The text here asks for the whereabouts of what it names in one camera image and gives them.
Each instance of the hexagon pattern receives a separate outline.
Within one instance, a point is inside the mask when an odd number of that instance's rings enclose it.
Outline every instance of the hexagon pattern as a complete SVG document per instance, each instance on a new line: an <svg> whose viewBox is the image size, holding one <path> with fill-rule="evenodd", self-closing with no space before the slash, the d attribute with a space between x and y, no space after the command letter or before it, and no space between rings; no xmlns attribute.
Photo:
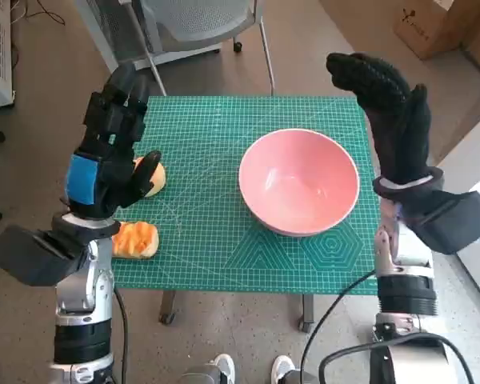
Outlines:
<svg viewBox="0 0 480 384"><path fill-rule="evenodd" d="M342 222L318 236L300 241L316 271L351 270L362 250L362 240L348 222Z"/></svg>

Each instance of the black glove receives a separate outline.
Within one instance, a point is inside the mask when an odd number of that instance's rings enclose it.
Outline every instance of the black glove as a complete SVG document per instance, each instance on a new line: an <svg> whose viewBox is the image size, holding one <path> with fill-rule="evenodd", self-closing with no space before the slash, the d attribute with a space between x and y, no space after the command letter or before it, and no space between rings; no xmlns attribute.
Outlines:
<svg viewBox="0 0 480 384"><path fill-rule="evenodd" d="M430 110L426 87L412 91L387 62L365 54L330 54L333 84L350 90L370 120L381 175L407 184L428 175Z"/></svg>

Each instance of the green cutting mat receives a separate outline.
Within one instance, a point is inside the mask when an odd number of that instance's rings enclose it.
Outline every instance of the green cutting mat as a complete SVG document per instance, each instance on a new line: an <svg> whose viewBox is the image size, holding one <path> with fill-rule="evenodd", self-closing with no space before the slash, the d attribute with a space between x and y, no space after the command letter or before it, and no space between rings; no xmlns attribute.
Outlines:
<svg viewBox="0 0 480 384"><path fill-rule="evenodd" d="M355 99L154 97L145 123L136 154L159 149L167 185L116 218L155 224L160 248L151 260L114 260L119 286L337 294L373 269L378 200L364 115ZM238 189L238 167L250 144L272 130L295 127L337 140L361 177L348 219L310 238L266 230ZM355 293L375 294L376 281Z"/></svg>

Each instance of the black cable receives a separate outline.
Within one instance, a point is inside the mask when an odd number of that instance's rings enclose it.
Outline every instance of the black cable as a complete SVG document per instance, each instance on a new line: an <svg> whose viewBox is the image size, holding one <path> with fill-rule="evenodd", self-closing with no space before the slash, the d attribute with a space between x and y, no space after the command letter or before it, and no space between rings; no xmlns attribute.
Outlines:
<svg viewBox="0 0 480 384"><path fill-rule="evenodd" d="M38 2L42 10L40 10L39 12L34 12L33 14L28 14L28 2L26 1L25 7L26 7L27 14L25 15L25 18L33 18L35 16L39 16L40 14L47 14L48 16L50 16L50 18L54 22L61 24L63 26L66 24L66 20L64 20L64 18L60 14L56 14L51 10L47 10L45 6L41 3L41 0L36 0L36 1Z"/></svg>
<svg viewBox="0 0 480 384"><path fill-rule="evenodd" d="M118 288L114 287L115 297L118 300L119 309L122 316L122 366L121 366L121 384L126 384L126 371L128 370L128 316L126 315L125 303L122 300L121 293Z"/></svg>
<svg viewBox="0 0 480 384"><path fill-rule="evenodd" d="M11 50L11 55L13 55L13 53L16 52L16 60L14 60L13 65L12 65L12 69L14 70L14 68L16 68L16 66L19 63L19 49L16 47L16 45L13 42L11 42L10 43L10 50Z"/></svg>
<svg viewBox="0 0 480 384"><path fill-rule="evenodd" d="M331 304L329 309L327 310L326 314L322 316L320 321L318 322L317 326L314 328L313 333L310 336L310 339L307 341L306 347L304 348L304 352L302 352L302 358L301 358L301 373L300 373L300 383L304 384L304 365L306 364L306 358L307 354L310 351L311 344L313 343L314 337L317 335L317 333L320 331L320 328L322 327L323 323L327 318L329 317L330 313L333 311L333 309L336 307L336 305L342 300L342 298L345 297L346 294L348 294L353 288L355 288L357 285L361 284L365 280L367 280L370 276L375 274L375 270L371 270L352 284L350 284L347 288L342 290L336 300Z"/></svg>
<svg viewBox="0 0 480 384"><path fill-rule="evenodd" d="M428 333L416 333L416 334L408 334L407 336L401 336L400 338L394 338L393 340L388 340L386 342L369 342L367 344L361 344L360 346L352 346L350 348L345 348L343 350L337 350L336 352L326 356L321 362L320 366L318 367L318 379L320 384L326 384L326 366L333 360L337 358L342 358L343 356L347 356L348 354L355 354L357 352L363 352L366 350L375 350L378 348L384 348L388 346L396 346L398 344L403 344L404 342L409 342L411 340L436 340L446 344L456 355L460 363L462 364L462 368L464 368L464 372L466 373L466 378L469 384L474 384L473 375L471 373L470 368L467 365L464 356L462 356L461 351L447 338L440 336L438 334L428 334Z"/></svg>

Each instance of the bread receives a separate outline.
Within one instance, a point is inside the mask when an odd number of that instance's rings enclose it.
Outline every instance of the bread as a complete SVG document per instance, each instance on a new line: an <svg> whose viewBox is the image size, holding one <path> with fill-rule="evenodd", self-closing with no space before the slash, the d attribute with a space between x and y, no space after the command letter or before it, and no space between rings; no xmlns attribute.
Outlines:
<svg viewBox="0 0 480 384"><path fill-rule="evenodd" d="M142 159L142 157L136 158L134 160L135 166L137 166ZM151 188L151 190L144 196L145 198L155 196L166 184L166 170L161 163L157 165L157 168L154 170L150 181L153 183L153 188Z"/></svg>
<svg viewBox="0 0 480 384"><path fill-rule="evenodd" d="M112 241L115 258L152 258L158 249L158 230L147 222L121 222Z"/></svg>

